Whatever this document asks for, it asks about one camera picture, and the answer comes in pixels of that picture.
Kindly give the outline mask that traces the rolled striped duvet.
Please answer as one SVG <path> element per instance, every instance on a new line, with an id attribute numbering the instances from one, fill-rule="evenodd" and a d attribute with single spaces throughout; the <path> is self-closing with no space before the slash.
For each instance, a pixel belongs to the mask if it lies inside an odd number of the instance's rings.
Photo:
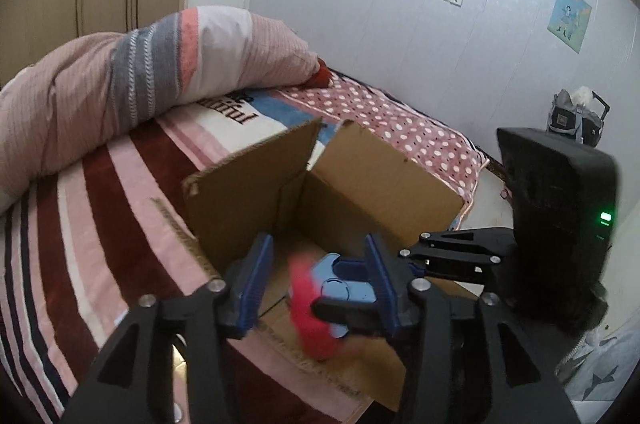
<path id="1" fill-rule="evenodd" d="M 306 88 L 318 58 L 283 21 L 220 5 L 67 42 L 1 90 L 1 207 L 175 106 L 243 88 Z"/>

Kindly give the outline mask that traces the blue cartoon wall poster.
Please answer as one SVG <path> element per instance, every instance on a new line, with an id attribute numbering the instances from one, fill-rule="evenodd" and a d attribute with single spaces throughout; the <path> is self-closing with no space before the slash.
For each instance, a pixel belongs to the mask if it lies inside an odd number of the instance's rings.
<path id="1" fill-rule="evenodd" d="M 592 7 L 585 0 L 555 0 L 548 31 L 579 54 L 591 12 Z"/>

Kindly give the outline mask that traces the grey star pattern clothing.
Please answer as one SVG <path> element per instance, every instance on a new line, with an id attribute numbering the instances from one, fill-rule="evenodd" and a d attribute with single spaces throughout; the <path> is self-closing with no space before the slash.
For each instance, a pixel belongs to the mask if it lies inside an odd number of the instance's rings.
<path id="1" fill-rule="evenodd" d="M 639 361 L 639 319 L 611 334 L 588 332 L 556 369 L 570 400 L 613 402 Z"/>

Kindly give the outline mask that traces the striped bed blanket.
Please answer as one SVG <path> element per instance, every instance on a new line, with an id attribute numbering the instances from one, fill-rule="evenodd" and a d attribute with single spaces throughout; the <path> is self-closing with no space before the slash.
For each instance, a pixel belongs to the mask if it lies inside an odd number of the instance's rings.
<path id="1" fill-rule="evenodd" d="M 60 419 L 144 294 L 190 294 L 258 233 L 276 244 L 258 326 L 231 346 L 245 423 L 353 423 L 396 406 L 380 340 L 315 366 L 286 321 L 285 254 L 391 250 L 457 227 L 486 157 L 461 133 L 346 78 L 172 109 L 35 181 L 1 218 L 1 366 L 40 421 Z"/>

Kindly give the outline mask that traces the red item under duvet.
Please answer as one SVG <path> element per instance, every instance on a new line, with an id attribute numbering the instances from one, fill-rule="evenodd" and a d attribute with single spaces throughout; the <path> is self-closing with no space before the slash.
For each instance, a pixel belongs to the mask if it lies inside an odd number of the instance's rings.
<path id="1" fill-rule="evenodd" d="M 306 88 L 328 88 L 331 84 L 332 72 L 322 58 L 318 58 L 319 68 L 306 82 Z"/>

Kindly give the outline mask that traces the brown cardboard box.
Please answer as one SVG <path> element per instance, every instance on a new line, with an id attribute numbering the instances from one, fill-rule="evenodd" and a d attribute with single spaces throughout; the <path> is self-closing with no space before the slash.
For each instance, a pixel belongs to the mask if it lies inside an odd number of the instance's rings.
<path id="1" fill-rule="evenodd" d="M 408 153 L 363 126 L 344 122 L 322 150 L 312 119 L 227 155 L 207 155 L 172 122 L 155 125 L 144 161 L 160 192 L 157 210 L 184 253 L 167 264 L 190 293 L 241 257 L 255 236 L 276 249 L 267 314 L 230 352 L 240 411 L 247 423 L 352 423 L 373 400 L 397 404 L 404 370 L 375 340 L 326 364 L 295 343 L 284 294 L 294 253 L 356 256 L 368 233 L 392 250 L 424 230 L 445 230 L 463 201 Z"/>

